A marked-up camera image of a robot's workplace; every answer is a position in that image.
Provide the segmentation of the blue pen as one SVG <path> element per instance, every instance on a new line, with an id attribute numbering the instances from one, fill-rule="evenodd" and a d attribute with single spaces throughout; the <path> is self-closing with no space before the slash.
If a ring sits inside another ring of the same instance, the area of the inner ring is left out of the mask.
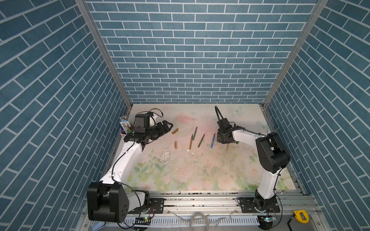
<path id="1" fill-rule="evenodd" d="M 212 142 L 211 142 L 211 148 L 213 148 L 213 146 L 214 146 L 214 143 L 215 143 L 215 137 L 216 137 L 216 134 L 214 134 L 214 135 L 213 135 Z"/>

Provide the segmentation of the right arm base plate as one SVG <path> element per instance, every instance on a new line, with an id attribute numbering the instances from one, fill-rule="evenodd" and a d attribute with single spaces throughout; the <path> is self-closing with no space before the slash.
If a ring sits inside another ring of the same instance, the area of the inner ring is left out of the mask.
<path id="1" fill-rule="evenodd" d="M 267 212 L 281 212 L 279 203 L 276 197 L 270 199 L 263 199 L 260 197 L 239 197 L 236 199 L 242 213 L 267 213 Z"/>

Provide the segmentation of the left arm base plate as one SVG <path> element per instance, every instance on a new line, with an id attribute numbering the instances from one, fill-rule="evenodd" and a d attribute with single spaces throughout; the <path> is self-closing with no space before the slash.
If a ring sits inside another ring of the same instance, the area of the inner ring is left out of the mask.
<path id="1" fill-rule="evenodd" d="M 139 214 L 139 212 L 147 213 L 149 211 L 154 215 L 162 214 L 164 210 L 164 201 L 164 198 L 151 198 L 149 202 L 145 201 L 144 205 L 131 210 L 129 214 Z"/>

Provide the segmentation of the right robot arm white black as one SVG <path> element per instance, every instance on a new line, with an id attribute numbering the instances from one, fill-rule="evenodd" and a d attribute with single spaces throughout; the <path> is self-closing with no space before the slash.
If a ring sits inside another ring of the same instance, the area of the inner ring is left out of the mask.
<path id="1" fill-rule="evenodd" d="M 291 160 L 291 154 L 276 132 L 260 134 L 237 125 L 231 125 L 227 118 L 219 118 L 217 141 L 221 144 L 242 142 L 257 148 L 259 163 L 263 168 L 260 185 L 255 191 L 254 206 L 266 211 L 276 200 L 276 184 L 280 172 Z"/>

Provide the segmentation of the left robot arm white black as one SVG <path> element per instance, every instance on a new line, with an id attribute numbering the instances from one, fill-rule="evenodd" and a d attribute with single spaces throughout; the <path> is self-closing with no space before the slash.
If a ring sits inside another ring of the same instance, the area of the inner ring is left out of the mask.
<path id="1" fill-rule="evenodd" d="M 126 180 L 144 147 L 169 133 L 173 124 L 166 120 L 154 126 L 142 124 L 144 127 L 135 128 L 124 137 L 118 158 L 101 180 L 90 183 L 87 189 L 89 220 L 122 223 L 129 212 L 141 212 L 150 207 L 149 192 L 134 191 Z"/>

